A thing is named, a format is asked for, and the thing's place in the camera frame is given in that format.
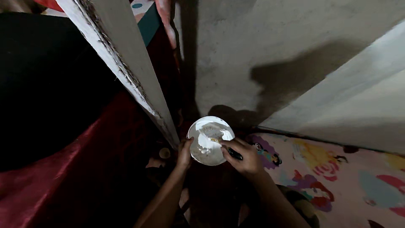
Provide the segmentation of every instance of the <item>white door frame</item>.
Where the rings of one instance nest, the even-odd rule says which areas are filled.
[[[56,2],[176,148],[179,137],[128,0]]]

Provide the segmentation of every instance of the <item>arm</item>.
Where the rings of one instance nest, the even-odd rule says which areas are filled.
[[[190,145],[194,138],[179,145],[177,165],[156,196],[139,216],[134,228],[171,227],[179,205],[185,174],[190,167]]]
[[[221,144],[242,155],[243,160],[237,160],[229,155],[225,147],[222,147],[224,158],[255,187],[263,209],[268,215],[266,218],[269,225],[285,228],[309,228],[308,223],[288,202],[270,175],[263,169],[254,147],[238,138],[222,141]]]

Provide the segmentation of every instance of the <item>dark red cloth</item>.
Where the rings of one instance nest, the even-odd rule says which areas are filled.
[[[0,173],[0,227],[83,224],[108,196],[120,191],[120,183],[133,173],[129,169],[145,168],[153,129],[134,99],[119,93],[66,148]]]

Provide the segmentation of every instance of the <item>person's left hand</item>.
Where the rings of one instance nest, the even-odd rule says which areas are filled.
[[[179,156],[177,158],[177,165],[180,168],[188,169],[191,165],[190,146],[194,141],[194,137],[187,140],[182,140],[179,144]]]

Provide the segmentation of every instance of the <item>colorful printed mat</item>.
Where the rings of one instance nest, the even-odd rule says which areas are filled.
[[[302,213],[319,227],[404,227],[404,158],[268,133],[246,140],[276,184],[307,198]]]

